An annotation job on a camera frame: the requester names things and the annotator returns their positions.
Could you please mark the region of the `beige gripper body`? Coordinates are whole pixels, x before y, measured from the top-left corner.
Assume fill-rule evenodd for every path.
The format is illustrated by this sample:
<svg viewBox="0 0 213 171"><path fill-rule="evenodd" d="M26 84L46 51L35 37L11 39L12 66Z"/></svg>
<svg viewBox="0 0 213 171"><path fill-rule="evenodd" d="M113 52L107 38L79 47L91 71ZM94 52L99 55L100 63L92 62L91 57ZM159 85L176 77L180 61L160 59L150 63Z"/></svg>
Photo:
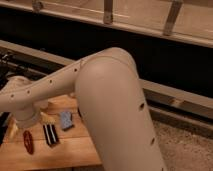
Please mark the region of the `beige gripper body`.
<svg viewBox="0 0 213 171"><path fill-rule="evenodd" d="M16 125L19 128L29 128L34 126L41 118L40 111L35 108L26 108L13 112Z"/></svg>

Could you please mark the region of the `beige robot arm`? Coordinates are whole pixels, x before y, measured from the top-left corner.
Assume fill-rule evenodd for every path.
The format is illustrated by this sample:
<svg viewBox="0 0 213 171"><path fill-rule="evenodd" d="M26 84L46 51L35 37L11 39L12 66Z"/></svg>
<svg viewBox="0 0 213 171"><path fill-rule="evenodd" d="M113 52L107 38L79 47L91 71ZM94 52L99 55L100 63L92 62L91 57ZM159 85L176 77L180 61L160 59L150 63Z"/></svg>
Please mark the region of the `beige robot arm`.
<svg viewBox="0 0 213 171"><path fill-rule="evenodd" d="M38 101L76 95L105 171L167 171L135 61L121 48L81 58L33 83L9 81L0 111L20 111L25 122Z"/></svg>

